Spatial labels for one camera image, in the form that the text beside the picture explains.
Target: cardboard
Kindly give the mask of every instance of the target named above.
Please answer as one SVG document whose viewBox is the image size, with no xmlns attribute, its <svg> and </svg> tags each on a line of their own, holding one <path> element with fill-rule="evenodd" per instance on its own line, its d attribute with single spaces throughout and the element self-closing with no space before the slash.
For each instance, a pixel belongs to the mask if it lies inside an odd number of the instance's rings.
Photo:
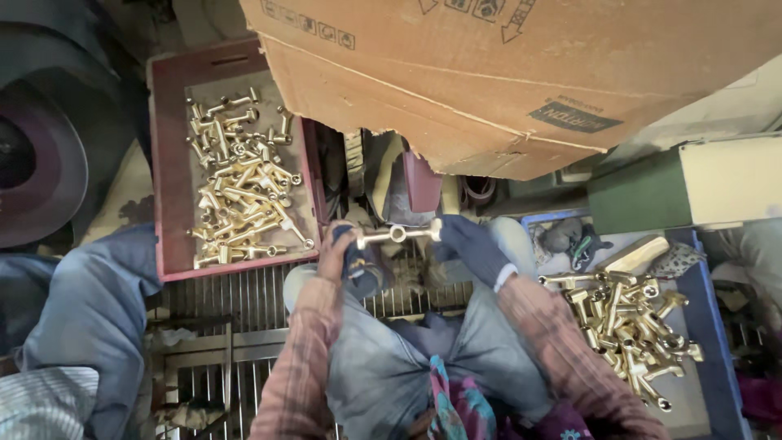
<svg viewBox="0 0 782 440">
<path fill-rule="evenodd" d="M 241 0 L 286 106 L 532 179 L 782 52 L 778 0 Z"/>
</svg>

